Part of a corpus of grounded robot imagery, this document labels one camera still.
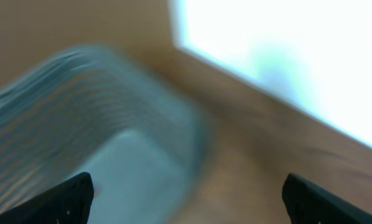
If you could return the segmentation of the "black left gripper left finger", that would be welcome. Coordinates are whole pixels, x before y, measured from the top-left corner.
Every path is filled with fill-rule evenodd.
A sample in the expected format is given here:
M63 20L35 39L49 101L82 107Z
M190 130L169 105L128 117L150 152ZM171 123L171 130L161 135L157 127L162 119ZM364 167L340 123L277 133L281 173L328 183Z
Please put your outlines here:
M91 175L82 172L0 214L0 224L87 224L94 194Z

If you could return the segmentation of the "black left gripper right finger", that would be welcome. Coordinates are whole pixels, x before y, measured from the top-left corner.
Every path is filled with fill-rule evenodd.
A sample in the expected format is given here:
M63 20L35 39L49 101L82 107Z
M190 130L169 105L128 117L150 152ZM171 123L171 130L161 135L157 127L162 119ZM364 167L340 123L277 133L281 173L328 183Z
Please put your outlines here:
M288 174L282 200L292 224L372 224L371 214L297 174Z

